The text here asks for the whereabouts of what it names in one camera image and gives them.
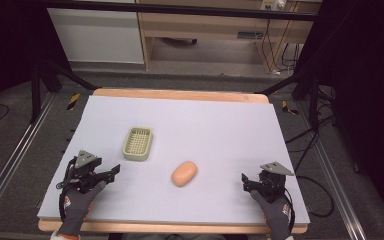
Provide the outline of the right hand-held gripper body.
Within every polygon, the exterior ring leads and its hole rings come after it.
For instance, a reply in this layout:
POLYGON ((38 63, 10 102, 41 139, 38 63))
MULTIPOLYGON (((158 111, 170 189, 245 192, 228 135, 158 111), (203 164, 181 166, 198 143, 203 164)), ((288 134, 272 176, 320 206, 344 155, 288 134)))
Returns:
POLYGON ((260 194, 269 203, 282 197, 285 193, 287 176, 294 176, 294 173, 279 162, 272 162, 260 166, 262 171, 259 179, 262 184, 260 194))

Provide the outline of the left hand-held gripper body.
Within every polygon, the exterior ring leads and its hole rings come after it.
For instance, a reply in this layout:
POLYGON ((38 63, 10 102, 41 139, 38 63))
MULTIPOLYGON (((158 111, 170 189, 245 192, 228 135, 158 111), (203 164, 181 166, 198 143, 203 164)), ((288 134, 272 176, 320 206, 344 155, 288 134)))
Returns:
POLYGON ((74 167, 69 172, 69 183, 81 193, 92 190, 99 182, 95 168, 102 164, 102 159, 85 150, 80 150, 74 158, 74 167))

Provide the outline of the pale green soap dish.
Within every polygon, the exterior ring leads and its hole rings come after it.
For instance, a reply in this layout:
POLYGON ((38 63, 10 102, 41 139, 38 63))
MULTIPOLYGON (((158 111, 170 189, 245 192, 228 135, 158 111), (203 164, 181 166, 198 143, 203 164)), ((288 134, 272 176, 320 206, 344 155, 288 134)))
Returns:
POLYGON ((150 128, 132 127, 125 139, 123 156, 131 161, 148 159, 152 145, 153 133, 150 128))

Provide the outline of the orange soap bar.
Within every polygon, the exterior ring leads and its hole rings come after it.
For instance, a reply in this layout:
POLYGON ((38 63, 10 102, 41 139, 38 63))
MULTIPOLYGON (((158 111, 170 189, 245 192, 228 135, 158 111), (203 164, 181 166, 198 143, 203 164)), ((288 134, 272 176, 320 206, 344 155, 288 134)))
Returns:
POLYGON ((186 161, 179 165, 172 173, 171 180, 178 186, 183 187, 197 174, 198 168, 192 161, 186 161))

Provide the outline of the person's right hand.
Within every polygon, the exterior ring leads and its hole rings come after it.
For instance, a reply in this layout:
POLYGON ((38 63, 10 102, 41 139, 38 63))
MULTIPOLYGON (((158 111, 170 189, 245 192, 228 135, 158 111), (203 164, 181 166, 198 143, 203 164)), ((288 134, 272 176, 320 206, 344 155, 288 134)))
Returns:
POLYGON ((272 203, 267 202, 256 190, 250 192, 250 196, 260 205, 265 217, 265 222, 270 229, 272 240, 293 240, 289 228, 290 204, 285 197, 281 197, 272 203))

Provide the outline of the person's left hand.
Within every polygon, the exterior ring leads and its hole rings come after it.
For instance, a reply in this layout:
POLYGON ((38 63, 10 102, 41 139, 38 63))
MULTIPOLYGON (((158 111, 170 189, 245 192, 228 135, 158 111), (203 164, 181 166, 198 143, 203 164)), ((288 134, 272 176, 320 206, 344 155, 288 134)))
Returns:
POLYGON ((63 203, 66 217, 57 231, 67 235, 79 235, 86 215, 90 211, 92 201, 105 187, 104 181, 99 182, 87 193, 81 193, 76 188, 70 187, 65 194, 63 203))

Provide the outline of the yellow black tape marker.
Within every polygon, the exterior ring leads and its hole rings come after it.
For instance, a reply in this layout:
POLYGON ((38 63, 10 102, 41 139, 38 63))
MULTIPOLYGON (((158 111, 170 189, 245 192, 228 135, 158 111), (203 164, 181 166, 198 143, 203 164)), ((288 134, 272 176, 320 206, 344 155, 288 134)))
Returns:
POLYGON ((66 110, 69 110, 69 111, 73 110, 79 97, 80 97, 80 93, 73 94, 72 97, 70 98, 70 101, 69 101, 69 104, 68 104, 66 110))
POLYGON ((298 110, 290 109, 286 101, 282 101, 282 111, 290 113, 292 115, 299 115, 298 110))

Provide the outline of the black metal stand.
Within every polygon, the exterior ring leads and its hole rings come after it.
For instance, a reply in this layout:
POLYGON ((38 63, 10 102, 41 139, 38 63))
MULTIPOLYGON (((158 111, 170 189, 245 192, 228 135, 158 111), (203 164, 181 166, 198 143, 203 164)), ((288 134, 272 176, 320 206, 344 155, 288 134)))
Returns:
POLYGON ((280 81, 279 83, 265 89, 258 91, 258 94, 270 95, 281 88, 296 83, 295 89, 293 90, 292 97, 295 100, 303 100, 304 96, 310 94, 310 104, 309 104, 309 113, 308 121, 311 128, 318 132, 319 123, 318 123, 318 111, 317 111, 317 100, 318 100, 318 88, 319 88, 319 79, 316 73, 305 73, 299 72, 294 73, 292 76, 280 81))
POLYGON ((87 90, 99 89, 99 86, 87 82, 74 74, 71 70, 62 67, 51 60, 37 61, 31 69, 31 123, 34 123, 41 113, 41 83, 44 83, 45 87, 50 92, 59 92, 62 85, 57 77, 58 74, 63 75, 87 90))

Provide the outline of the dark curtain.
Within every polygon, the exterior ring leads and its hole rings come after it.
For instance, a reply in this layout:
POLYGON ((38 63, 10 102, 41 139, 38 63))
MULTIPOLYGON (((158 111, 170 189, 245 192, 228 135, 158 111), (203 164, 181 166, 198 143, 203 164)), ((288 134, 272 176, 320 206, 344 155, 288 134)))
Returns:
POLYGON ((70 68, 48 10, 34 3, 0 0, 0 92, 29 81, 35 65, 47 89, 60 90, 57 73, 41 65, 42 60, 70 68))
POLYGON ((334 110, 384 202, 384 0, 322 0, 298 70, 336 92, 334 110))

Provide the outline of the white cabinet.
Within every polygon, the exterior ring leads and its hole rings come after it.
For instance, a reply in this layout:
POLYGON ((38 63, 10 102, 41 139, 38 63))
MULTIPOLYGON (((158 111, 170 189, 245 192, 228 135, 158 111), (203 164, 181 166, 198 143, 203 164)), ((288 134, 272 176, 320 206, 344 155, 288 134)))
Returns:
POLYGON ((135 13, 49 8, 71 62, 143 64, 135 13))

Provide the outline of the light wooden desk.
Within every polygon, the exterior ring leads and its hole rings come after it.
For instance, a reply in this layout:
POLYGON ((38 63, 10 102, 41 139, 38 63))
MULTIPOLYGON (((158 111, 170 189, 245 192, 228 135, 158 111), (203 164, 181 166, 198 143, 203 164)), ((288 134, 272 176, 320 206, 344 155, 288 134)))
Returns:
MULTIPOLYGON (((261 10, 262 0, 135 0, 139 4, 160 4, 261 10)), ((318 13, 323 0, 286 0, 279 12, 318 13)), ((281 68, 284 47, 306 42, 312 23, 295 20, 266 20, 237 17, 140 13, 143 40, 153 38, 251 40, 257 44, 267 72, 281 68)))

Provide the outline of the white power strip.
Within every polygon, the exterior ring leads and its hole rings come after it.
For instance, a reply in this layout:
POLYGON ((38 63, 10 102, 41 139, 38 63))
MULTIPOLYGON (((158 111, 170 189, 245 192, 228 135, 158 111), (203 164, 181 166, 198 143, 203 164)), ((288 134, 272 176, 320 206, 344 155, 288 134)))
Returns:
POLYGON ((262 0, 261 10, 282 11, 286 5, 286 0, 262 0))

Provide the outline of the metal floor rail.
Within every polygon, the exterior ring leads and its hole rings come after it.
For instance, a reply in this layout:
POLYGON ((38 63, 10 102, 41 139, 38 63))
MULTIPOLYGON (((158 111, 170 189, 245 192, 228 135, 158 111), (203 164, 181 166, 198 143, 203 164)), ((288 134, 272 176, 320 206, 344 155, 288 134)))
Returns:
POLYGON ((315 152, 327 181, 328 188, 351 240, 367 240, 367 235, 351 204, 351 201, 336 174, 322 141, 321 128, 318 131, 315 152))
POLYGON ((15 171, 17 170, 19 164, 23 160, 27 150, 29 149, 31 143, 33 142, 37 132, 44 119, 46 118, 49 109, 52 107, 56 94, 47 93, 43 103, 39 104, 39 113, 36 119, 30 123, 23 133, 23 136, 18 141, 16 147, 12 151, 10 157, 8 158, 6 164, 0 172, 0 199, 5 192, 9 182, 11 181, 15 171))

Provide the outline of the black horizontal frame bar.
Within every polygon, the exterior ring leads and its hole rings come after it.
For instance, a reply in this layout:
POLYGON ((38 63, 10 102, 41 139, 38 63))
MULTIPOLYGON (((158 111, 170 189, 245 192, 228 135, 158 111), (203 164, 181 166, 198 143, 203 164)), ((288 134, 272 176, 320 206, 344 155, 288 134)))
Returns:
POLYGON ((75 1, 75 0, 38 0, 49 8, 75 9, 75 10, 98 10, 116 12, 137 12, 155 14, 177 14, 217 17, 237 17, 253 19, 275 19, 295 21, 317 21, 320 16, 315 13, 293 13, 263 10, 234 10, 231 8, 178 6, 160 4, 135 4, 135 3, 113 3, 96 1, 75 1))

